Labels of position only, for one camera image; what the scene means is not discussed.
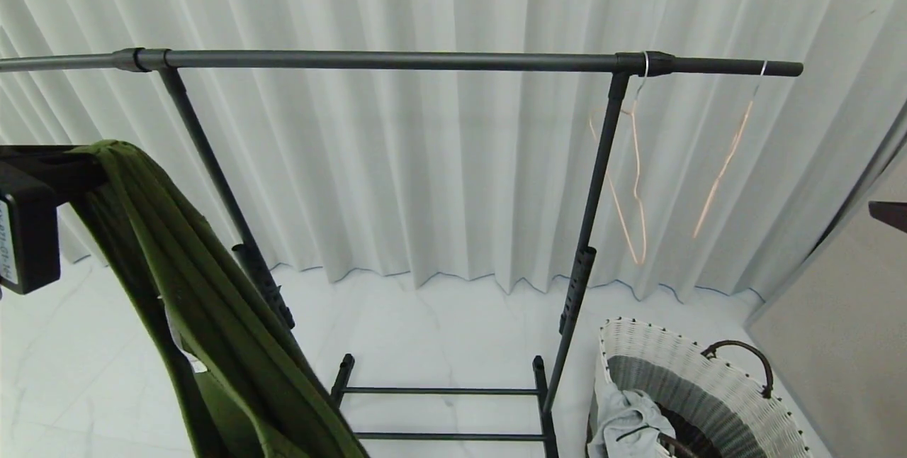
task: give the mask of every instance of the gray stripe on basket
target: gray stripe on basket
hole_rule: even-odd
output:
[[[725,403],[692,381],[670,369],[626,355],[609,355],[608,367],[612,381],[621,390],[645,391],[656,403],[699,428],[722,456],[767,458],[749,426]]]

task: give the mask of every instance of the white wicker basket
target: white wicker basket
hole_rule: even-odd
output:
[[[696,452],[694,456],[704,458],[699,450],[709,449],[709,456],[725,458],[812,457],[803,432],[781,398],[771,397],[771,369],[752,346],[717,342],[704,349],[668,329],[631,318],[606,320],[599,342],[602,356],[596,361],[596,397],[612,381],[622,390],[645,391],[662,412],[667,409],[680,416],[692,425],[690,430],[705,437],[684,442],[683,431],[671,420],[678,441]],[[730,362],[715,358],[716,348],[722,345],[741,345],[759,355],[767,367],[767,386]],[[660,448],[658,456],[684,454]]]

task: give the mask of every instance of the hanging rod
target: hanging rod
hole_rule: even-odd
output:
[[[762,60],[675,57],[648,51],[648,76],[671,73],[760,74]],[[618,54],[516,54],[478,52],[365,52],[314,50],[171,50],[126,48],[109,54],[48,55],[0,60],[0,72],[119,68],[330,68],[378,70],[482,70],[644,74],[641,52]],[[803,64],[768,61],[765,74],[797,77]]]

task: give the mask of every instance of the printed label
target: printed label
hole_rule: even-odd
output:
[[[16,249],[13,249],[13,226],[10,224],[9,206],[0,199],[0,277],[19,284],[16,271]]]

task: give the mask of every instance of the beige wall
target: beige wall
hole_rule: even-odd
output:
[[[907,201],[907,154],[868,199]],[[865,201],[749,333],[833,454],[907,456],[907,234]]]

